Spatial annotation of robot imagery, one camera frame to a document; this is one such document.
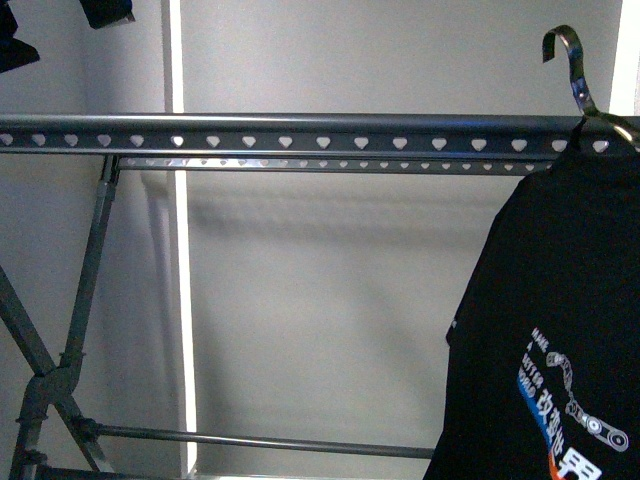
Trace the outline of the left gripper finger with grey pad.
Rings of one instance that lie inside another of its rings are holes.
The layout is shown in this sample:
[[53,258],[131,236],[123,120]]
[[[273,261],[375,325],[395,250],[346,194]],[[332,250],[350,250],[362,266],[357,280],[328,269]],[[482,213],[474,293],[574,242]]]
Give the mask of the left gripper finger with grey pad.
[[80,0],[92,29],[102,29],[135,21],[131,0]]

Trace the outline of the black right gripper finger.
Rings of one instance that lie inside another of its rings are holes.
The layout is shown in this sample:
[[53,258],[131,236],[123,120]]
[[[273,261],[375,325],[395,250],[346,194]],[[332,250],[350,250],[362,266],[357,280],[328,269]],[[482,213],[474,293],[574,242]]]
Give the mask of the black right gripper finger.
[[8,1],[1,2],[1,72],[9,72],[17,68],[36,63],[40,55],[35,47],[18,40],[17,20]]

